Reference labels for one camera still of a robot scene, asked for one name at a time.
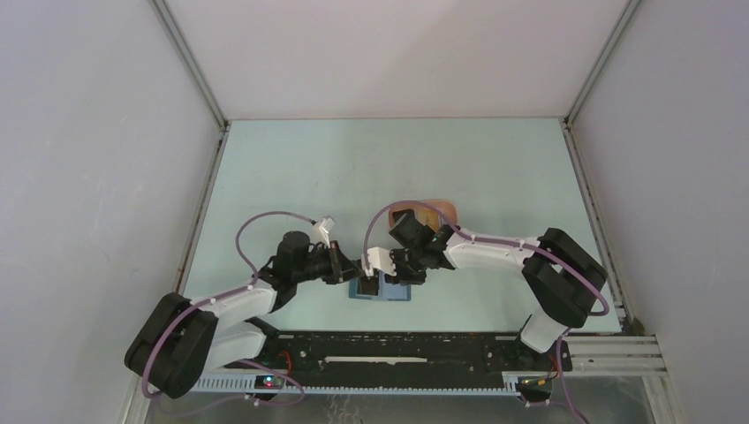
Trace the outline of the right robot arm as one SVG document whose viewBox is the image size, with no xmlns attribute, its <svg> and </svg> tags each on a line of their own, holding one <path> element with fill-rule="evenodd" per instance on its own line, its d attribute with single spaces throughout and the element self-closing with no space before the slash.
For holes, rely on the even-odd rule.
<svg viewBox="0 0 749 424">
<path fill-rule="evenodd" d="M 538 307 L 513 346 L 515 361 L 536 369 L 570 329 L 588 317 L 603 316 L 609 304 L 601 295 L 605 268 L 566 232 L 549 228 L 535 238 L 500 238 L 440 222 L 422 223 L 414 210 L 393 213 L 390 236 L 400 245 L 379 270 L 393 284 L 422 284 L 430 269 L 504 269 L 527 283 Z"/>
</svg>

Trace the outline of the blue card holder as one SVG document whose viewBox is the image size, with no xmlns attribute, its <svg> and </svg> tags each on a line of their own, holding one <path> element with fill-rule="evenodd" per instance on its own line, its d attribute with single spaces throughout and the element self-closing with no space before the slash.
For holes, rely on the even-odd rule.
<svg viewBox="0 0 749 424">
<path fill-rule="evenodd" d="M 384 274 L 377 274 L 380 282 L 380 292 L 377 298 L 361 298 L 357 296 L 357 279 L 349 282 L 349 298 L 372 301 L 402 301 L 407 302 L 412 298 L 411 287 L 399 284 L 390 284 L 386 281 Z"/>
</svg>

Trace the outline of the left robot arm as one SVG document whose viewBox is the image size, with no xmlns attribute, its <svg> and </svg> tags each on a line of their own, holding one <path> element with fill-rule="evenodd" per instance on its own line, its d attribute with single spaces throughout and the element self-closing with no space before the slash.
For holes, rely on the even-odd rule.
<svg viewBox="0 0 749 424">
<path fill-rule="evenodd" d="M 204 372 L 239 360 L 270 367 L 279 344 L 253 324 L 254 318 L 283 307 L 298 284 L 342 284 L 378 273 L 396 273 L 387 249 L 370 248 L 355 262 L 335 240 L 314 244 L 306 233 L 289 231 L 269 262 L 239 287 L 205 299 L 175 292 L 163 296 L 126 351 L 125 366 L 146 388 L 170 398 L 184 396 Z"/>
</svg>

